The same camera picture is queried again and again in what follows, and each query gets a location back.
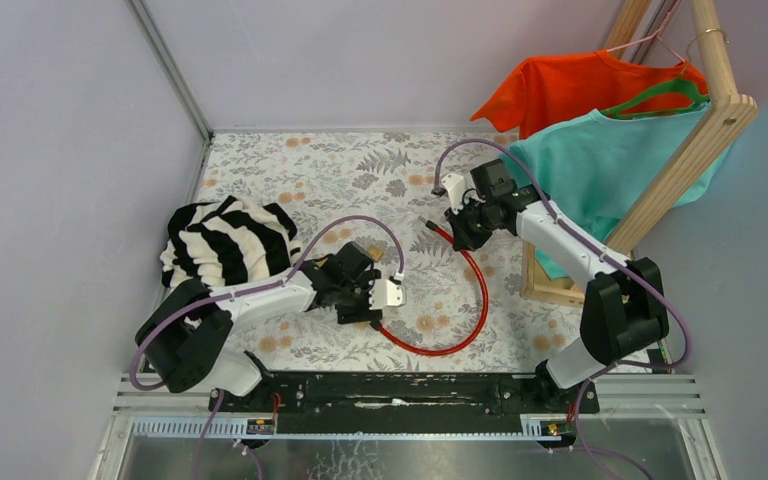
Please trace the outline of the red cable lock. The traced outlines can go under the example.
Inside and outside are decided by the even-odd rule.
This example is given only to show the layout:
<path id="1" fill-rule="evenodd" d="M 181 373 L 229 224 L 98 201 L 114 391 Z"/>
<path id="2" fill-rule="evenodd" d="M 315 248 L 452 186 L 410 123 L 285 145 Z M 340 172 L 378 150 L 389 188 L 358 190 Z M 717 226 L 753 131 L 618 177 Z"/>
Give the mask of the red cable lock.
<path id="1" fill-rule="evenodd" d="M 395 370 L 408 370 L 410 361 L 458 362 L 480 338 L 491 306 L 484 272 L 453 243 L 452 234 L 427 223 L 406 248 L 406 301 L 388 308 L 369 335 L 376 361 Z"/>

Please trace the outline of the small brass padlock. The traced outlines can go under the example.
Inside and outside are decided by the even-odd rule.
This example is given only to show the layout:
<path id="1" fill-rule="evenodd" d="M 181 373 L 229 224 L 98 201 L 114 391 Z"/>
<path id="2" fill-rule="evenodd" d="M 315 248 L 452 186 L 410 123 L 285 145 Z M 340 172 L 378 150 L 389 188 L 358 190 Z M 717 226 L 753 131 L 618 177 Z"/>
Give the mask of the small brass padlock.
<path id="1" fill-rule="evenodd" d="M 384 255 L 384 251 L 376 246 L 370 246 L 367 249 L 367 253 L 373 259 L 374 262 L 379 262 Z"/>

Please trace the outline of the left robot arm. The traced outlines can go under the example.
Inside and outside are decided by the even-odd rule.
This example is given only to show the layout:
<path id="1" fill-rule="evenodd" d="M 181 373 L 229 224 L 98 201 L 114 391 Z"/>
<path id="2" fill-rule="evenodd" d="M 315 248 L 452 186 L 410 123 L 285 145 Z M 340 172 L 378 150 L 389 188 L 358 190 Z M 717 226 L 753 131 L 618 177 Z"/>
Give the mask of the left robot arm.
<path id="1" fill-rule="evenodd" d="M 370 293 L 381 277 L 369 253 L 349 242 L 335 254 L 251 284 L 209 287 L 187 280 L 137 331 L 137 357 L 148 361 L 171 393 L 205 386 L 256 411 L 269 401 L 271 387 L 252 355 L 228 346 L 235 331 L 326 308 L 336 311 L 341 324 L 378 321 L 382 313 L 373 309 Z"/>

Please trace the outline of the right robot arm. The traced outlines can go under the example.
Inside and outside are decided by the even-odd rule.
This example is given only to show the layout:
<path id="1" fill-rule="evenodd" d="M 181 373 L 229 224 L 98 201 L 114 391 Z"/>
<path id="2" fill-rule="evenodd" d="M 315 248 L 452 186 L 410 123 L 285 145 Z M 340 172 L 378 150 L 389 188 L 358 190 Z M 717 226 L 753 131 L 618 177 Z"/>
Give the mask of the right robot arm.
<path id="1" fill-rule="evenodd" d="M 534 186 L 518 186 L 500 160 L 470 175 L 447 174 L 433 190 L 450 201 L 445 217 L 455 250 L 476 251 L 506 230 L 547 254 L 585 294 L 578 339 L 535 370 L 539 407 L 561 410 L 574 386 L 668 334 L 660 270 L 652 261 L 632 261 L 596 242 Z"/>

